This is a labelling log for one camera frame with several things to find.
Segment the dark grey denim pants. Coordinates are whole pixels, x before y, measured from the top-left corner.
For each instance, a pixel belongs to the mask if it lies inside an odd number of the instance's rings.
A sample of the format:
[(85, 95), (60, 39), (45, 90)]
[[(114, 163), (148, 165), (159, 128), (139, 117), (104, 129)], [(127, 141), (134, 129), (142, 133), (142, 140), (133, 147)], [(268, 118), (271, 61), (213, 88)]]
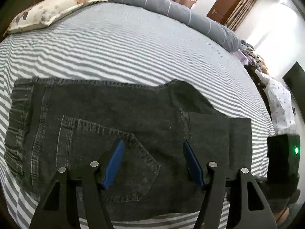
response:
[(56, 170), (99, 159), (117, 139), (125, 152), (103, 197), (113, 221), (139, 221), (200, 209), (182, 152), (188, 139), (198, 159), (225, 169), (251, 167), (248, 118), (231, 118), (191, 84), (156, 87), (97, 80), (19, 79), (4, 159), (15, 180), (40, 199)]

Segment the white dotted cloth cover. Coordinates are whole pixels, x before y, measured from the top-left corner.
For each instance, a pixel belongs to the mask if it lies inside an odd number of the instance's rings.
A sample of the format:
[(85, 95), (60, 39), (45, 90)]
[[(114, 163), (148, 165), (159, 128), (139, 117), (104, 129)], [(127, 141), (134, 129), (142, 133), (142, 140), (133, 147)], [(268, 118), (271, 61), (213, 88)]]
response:
[(268, 99), (275, 134), (296, 134), (296, 122), (290, 91), (272, 77), (258, 70), (255, 73), (266, 86), (264, 91)]

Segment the dark wooden low cabinet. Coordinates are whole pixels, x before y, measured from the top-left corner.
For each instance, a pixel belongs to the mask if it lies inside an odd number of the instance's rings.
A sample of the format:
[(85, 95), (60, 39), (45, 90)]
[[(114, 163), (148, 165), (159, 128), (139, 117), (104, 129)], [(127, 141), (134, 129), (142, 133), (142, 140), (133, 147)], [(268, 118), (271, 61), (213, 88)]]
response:
[(244, 68), (246, 69), (248, 75), (250, 76), (250, 78), (254, 82), (256, 88), (258, 89), (258, 92), (259, 92), (261, 98), (263, 99), (263, 102), (265, 104), (265, 107), (267, 109), (269, 117), (270, 117), (270, 119), (272, 119), (271, 118), (271, 111), (270, 111), (270, 106), (269, 106), (268, 98), (267, 98), (266, 93), (265, 93), (266, 85), (258, 77), (258, 74), (255, 72), (256, 68), (254, 66), (252, 66), (252, 65), (244, 65)]

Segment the pile of clothes on bench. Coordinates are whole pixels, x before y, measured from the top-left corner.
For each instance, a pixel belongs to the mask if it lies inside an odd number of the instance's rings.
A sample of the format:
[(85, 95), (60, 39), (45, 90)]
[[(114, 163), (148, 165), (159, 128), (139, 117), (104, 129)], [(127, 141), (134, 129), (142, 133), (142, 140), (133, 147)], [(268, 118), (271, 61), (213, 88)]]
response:
[(252, 47), (252, 45), (246, 43), (242, 39), (239, 49), (246, 56), (246, 58), (250, 62), (250, 65), (255, 66), (256, 69), (258, 69), (260, 72), (262, 72), (266, 75), (269, 74), (268, 68), (264, 63), (263, 58), (256, 53), (256, 51), (255, 51), (254, 47)]

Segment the rolled grey checked duvet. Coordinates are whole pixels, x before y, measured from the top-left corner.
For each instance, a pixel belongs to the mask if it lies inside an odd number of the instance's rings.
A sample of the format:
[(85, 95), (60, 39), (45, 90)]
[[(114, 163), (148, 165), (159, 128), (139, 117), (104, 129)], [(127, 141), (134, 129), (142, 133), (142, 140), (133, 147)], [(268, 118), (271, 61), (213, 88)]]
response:
[(110, 3), (141, 7), (148, 11), (164, 15), (207, 36), (228, 52), (236, 52), (241, 39), (229, 28), (209, 17), (200, 15), (192, 9), (172, 0), (108, 0)]

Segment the brown wooden door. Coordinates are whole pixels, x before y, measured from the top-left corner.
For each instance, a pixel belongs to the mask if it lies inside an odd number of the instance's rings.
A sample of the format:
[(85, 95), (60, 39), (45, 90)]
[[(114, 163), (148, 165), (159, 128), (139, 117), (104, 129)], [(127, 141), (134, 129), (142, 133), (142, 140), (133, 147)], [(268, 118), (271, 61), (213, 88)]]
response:
[(216, 0), (207, 17), (224, 25), (241, 0)]

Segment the brown striped side curtain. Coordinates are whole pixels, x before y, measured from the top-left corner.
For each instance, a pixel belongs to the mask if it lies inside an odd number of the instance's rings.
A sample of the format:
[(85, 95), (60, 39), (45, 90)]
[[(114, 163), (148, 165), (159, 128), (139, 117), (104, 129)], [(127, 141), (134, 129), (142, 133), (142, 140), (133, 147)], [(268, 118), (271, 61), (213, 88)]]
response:
[(232, 31), (236, 31), (249, 14), (256, 1), (257, 0), (241, 0), (226, 20), (224, 26), (228, 27)]

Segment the grey white striped bed sheet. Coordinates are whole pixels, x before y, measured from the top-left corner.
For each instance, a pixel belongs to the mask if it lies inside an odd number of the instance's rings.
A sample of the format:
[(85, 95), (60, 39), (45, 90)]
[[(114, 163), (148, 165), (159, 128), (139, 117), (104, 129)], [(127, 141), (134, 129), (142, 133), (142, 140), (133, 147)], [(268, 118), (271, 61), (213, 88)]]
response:
[(265, 177), (270, 116), (239, 59), (207, 36), (141, 7), (99, 3), (1, 43), (1, 139), (20, 77), (98, 79), (157, 86), (187, 81), (215, 109), (252, 121), (251, 173)]

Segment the floral cream pillow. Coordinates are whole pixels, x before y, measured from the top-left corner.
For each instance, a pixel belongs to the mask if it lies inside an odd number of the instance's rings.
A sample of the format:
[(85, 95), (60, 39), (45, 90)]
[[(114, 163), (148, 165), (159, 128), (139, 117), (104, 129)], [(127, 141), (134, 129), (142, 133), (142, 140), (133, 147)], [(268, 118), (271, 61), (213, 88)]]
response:
[(7, 34), (46, 28), (63, 17), (83, 7), (108, 0), (44, 0), (16, 15), (7, 30)]

